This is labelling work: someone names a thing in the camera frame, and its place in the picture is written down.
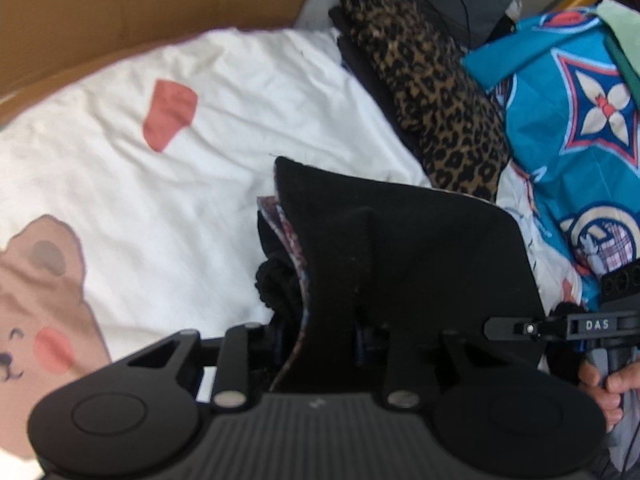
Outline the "person's right hand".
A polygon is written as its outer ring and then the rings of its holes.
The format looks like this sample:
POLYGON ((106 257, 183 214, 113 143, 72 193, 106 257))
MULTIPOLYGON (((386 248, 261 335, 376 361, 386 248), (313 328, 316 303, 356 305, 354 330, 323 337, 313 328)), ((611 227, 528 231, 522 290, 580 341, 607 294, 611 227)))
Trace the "person's right hand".
POLYGON ((639 389, 639 362, 628 364, 611 374, 601 386, 601 375, 597 367, 585 361, 579 367, 578 378, 578 388, 600 406, 606 420, 606 431, 611 432, 623 418, 624 411, 620 407, 622 395, 639 389))

